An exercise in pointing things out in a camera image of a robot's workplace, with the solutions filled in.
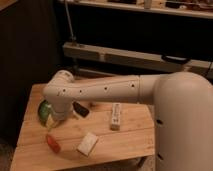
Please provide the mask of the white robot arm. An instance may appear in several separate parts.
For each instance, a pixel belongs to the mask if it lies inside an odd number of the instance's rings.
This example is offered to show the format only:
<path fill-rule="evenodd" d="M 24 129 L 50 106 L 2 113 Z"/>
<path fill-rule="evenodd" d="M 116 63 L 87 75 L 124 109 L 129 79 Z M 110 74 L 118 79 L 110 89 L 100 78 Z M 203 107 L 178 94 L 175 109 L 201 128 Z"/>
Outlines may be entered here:
<path fill-rule="evenodd" d="M 60 70 L 43 89 L 60 119 L 72 102 L 154 107 L 156 171 L 213 171 L 213 84 L 193 72 L 75 81 Z"/>

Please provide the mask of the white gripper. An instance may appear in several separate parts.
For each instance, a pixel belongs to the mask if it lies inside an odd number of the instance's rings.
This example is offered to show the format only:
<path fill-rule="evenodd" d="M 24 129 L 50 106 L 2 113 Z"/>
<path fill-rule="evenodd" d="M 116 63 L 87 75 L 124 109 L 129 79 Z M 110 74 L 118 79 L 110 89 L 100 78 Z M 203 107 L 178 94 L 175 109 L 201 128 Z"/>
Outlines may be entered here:
<path fill-rule="evenodd" d="M 51 108 L 51 115 L 48 116 L 46 121 L 46 128 L 51 130 L 59 125 L 59 121 L 66 120 L 69 115 L 69 110 L 63 112 L 56 112 L 54 108 Z"/>

